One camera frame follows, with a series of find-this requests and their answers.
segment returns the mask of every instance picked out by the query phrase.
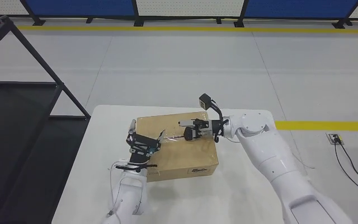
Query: black cable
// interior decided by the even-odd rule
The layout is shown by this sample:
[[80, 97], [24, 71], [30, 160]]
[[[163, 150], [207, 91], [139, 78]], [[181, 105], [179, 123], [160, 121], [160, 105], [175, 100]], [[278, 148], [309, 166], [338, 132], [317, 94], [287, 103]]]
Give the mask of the black cable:
[[218, 131], [215, 133], [214, 142], [216, 142], [216, 143], [219, 142], [218, 134], [219, 134], [219, 131], [220, 131], [220, 130], [221, 130], [221, 135], [224, 136], [223, 128], [224, 128], [224, 124], [226, 124], [227, 122], [229, 122], [228, 119], [226, 119], [225, 121], [223, 121], [223, 122], [220, 124]]
[[345, 171], [345, 169], [342, 167], [341, 165], [341, 162], [340, 162], [340, 159], [338, 158], [338, 155], [337, 155], [337, 144], [335, 143], [335, 152], [336, 152], [336, 157], [337, 157], [337, 161], [338, 161], [338, 164], [340, 165], [340, 167], [342, 168], [343, 172], [347, 175], [347, 177], [356, 185], [358, 186], [358, 184], [352, 180], [352, 178], [347, 174], [347, 172]]
[[351, 165], [352, 165], [352, 167], [353, 167], [353, 169], [354, 169], [354, 172], [355, 172], [356, 174], [358, 174], [358, 172], [357, 172], [357, 170], [356, 170], [356, 167], [354, 166], [354, 164], [353, 164], [353, 162], [352, 162], [352, 160], [351, 160], [351, 157], [348, 155], [346, 149], [343, 147], [343, 145], [342, 145], [341, 143], [340, 143], [340, 145], [341, 145], [341, 147], [343, 148], [343, 150], [345, 151], [345, 154], [347, 155], [349, 161], [351, 162]]

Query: white cable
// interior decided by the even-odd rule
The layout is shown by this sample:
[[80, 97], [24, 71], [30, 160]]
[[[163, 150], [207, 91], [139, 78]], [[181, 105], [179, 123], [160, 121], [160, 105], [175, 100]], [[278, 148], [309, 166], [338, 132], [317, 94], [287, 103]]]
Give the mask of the white cable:
[[118, 196], [119, 196], [119, 191], [120, 191], [120, 186], [121, 186], [120, 184], [121, 184], [121, 182], [119, 182], [119, 189], [118, 189], [116, 201], [114, 201], [114, 200], [113, 200], [113, 197], [114, 197], [114, 195], [113, 195], [113, 186], [112, 186], [112, 170], [115, 168], [116, 165], [123, 165], [123, 164], [128, 164], [128, 163], [134, 164], [134, 165], [143, 165], [143, 164], [147, 164], [148, 161], [149, 161], [149, 160], [147, 160], [146, 162], [140, 162], [140, 163], [138, 163], [138, 162], [128, 162], [128, 160], [123, 160], [123, 161], [116, 161], [116, 162], [114, 162], [114, 163], [112, 164], [112, 166], [111, 166], [111, 169], [110, 169], [110, 187], [111, 187], [111, 195], [112, 195], [112, 197], [111, 197], [111, 200], [112, 200], [112, 209], [111, 209], [111, 212], [114, 212], [114, 215], [117, 217], [117, 219], [118, 219], [118, 221], [119, 221], [119, 224], [122, 223], [122, 222], [121, 222], [121, 219], [119, 218], [117, 212], [116, 212], [116, 211], [113, 211], [113, 210], [114, 210], [115, 204], [117, 203], [117, 199], [118, 199]]
[[[114, 212], [115, 216], [117, 217], [117, 219], [118, 219], [118, 221], [119, 221], [119, 224], [122, 224], [121, 219], [119, 218], [119, 216], [118, 216], [118, 214], [117, 214], [117, 211], [113, 211], [113, 210], [114, 210], [115, 202], [113, 201], [114, 195], [113, 195], [113, 187], [112, 187], [112, 170], [114, 169], [114, 166], [115, 166], [116, 164], [118, 164], [118, 163], [119, 163], [119, 161], [114, 162], [114, 163], [112, 164], [112, 166], [111, 166], [111, 169], [110, 169], [110, 185], [111, 185], [111, 195], [112, 195], [112, 197], [111, 197], [111, 200], [112, 200], [112, 209], [111, 209], [110, 212]], [[121, 189], [121, 184], [120, 184], [120, 182], [119, 182], [119, 189], [118, 189], [118, 193], [117, 193], [117, 198], [118, 198], [120, 189]]]
[[240, 141], [239, 142], [235, 142], [235, 141], [233, 141], [233, 140], [231, 140], [231, 139], [229, 139], [229, 138], [226, 138], [227, 140], [229, 140], [229, 141], [231, 141], [231, 142], [233, 142], [233, 143], [240, 143]]
[[310, 168], [310, 169], [312, 169], [312, 170], [315, 169], [314, 166], [307, 166], [306, 164], [304, 164], [301, 160], [299, 160], [299, 159], [293, 154], [293, 152], [292, 152], [292, 155], [293, 155], [293, 156], [296, 158], [296, 160], [298, 160], [303, 166], [305, 166], [305, 167], [307, 167], [307, 168]]

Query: power outlet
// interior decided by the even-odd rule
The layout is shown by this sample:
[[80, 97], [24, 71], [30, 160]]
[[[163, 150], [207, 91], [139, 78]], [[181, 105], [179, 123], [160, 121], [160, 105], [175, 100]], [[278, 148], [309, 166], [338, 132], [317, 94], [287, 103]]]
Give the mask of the power outlet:
[[334, 138], [335, 135], [338, 135], [338, 137], [340, 138], [340, 140], [342, 142], [342, 145], [345, 144], [343, 142], [342, 137], [338, 133], [326, 133], [326, 136], [327, 136], [328, 141], [330, 142], [330, 144], [335, 144], [335, 138]]

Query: gray floor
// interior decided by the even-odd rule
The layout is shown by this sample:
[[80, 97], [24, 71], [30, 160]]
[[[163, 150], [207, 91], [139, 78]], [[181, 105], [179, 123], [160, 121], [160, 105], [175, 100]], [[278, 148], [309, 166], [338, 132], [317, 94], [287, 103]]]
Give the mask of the gray floor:
[[[232, 21], [226, 21], [224, 26], [231, 24]], [[71, 25], [83, 25], [83, 21]], [[111, 21], [109, 25], [130, 24]], [[331, 28], [329, 23], [315, 22], [278, 25], [252, 21], [247, 22], [247, 26]], [[23, 33], [90, 113], [99, 104], [198, 107], [197, 98], [206, 92], [221, 108], [266, 109], [275, 120], [353, 121], [358, 118], [358, 35]], [[14, 36], [7, 35], [0, 41], [0, 52], [0, 81], [51, 81]], [[63, 95], [53, 114], [81, 113]], [[310, 169], [298, 163], [314, 186], [332, 197], [358, 222], [355, 211], [358, 188], [340, 170], [325, 131], [284, 131], [282, 134], [293, 153], [307, 166], [315, 167]], [[340, 134], [358, 166], [358, 133]], [[341, 151], [338, 155], [348, 173], [358, 181], [347, 158]]]

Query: yellow stripe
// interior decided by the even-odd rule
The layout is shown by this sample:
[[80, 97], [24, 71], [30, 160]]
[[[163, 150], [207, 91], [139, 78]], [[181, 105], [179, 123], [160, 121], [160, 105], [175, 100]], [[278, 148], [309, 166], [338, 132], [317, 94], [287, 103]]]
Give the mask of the yellow stripe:
[[256, 27], [190, 27], [190, 26], [18, 26], [20, 30], [45, 31], [213, 31], [213, 32], [307, 32], [307, 33], [344, 33], [358, 34], [352, 29], [290, 29], [290, 28], [256, 28]]
[[349, 130], [358, 131], [358, 122], [276, 121], [278, 130]]

